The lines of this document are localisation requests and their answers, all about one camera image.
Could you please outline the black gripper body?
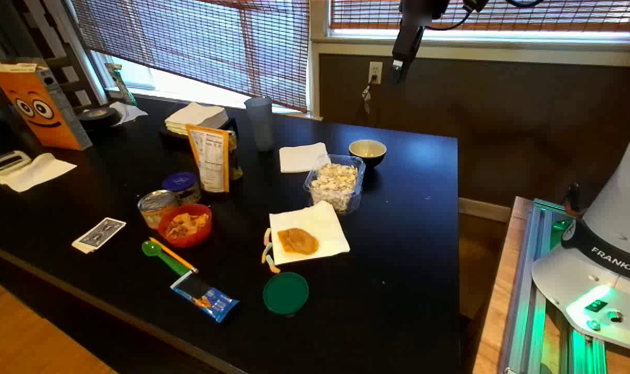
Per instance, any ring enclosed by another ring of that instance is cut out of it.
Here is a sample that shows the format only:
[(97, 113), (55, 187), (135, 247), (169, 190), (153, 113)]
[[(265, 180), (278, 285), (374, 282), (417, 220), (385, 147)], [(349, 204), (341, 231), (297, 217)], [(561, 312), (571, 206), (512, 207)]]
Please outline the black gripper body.
[(422, 33), (432, 18), (447, 11), (449, 0), (400, 0), (400, 30), (390, 51), (392, 79), (404, 81), (415, 60)]

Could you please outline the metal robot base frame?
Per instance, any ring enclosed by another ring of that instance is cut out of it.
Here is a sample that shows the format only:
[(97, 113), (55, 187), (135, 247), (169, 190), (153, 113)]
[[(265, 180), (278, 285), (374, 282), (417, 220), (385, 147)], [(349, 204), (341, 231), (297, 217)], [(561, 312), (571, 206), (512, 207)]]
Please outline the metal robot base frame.
[(532, 280), (535, 263), (556, 247), (570, 217), (561, 206), (542, 200), (517, 204), (514, 212), (527, 217), (515, 240), (496, 374), (610, 374), (606, 344), (574, 330)]

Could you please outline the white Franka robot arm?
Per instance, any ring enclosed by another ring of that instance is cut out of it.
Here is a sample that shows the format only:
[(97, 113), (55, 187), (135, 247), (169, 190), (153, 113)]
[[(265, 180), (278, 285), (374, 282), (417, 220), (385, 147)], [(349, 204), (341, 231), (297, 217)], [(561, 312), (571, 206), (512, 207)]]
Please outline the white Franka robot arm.
[(630, 143), (532, 280), (575, 330), (630, 348)]

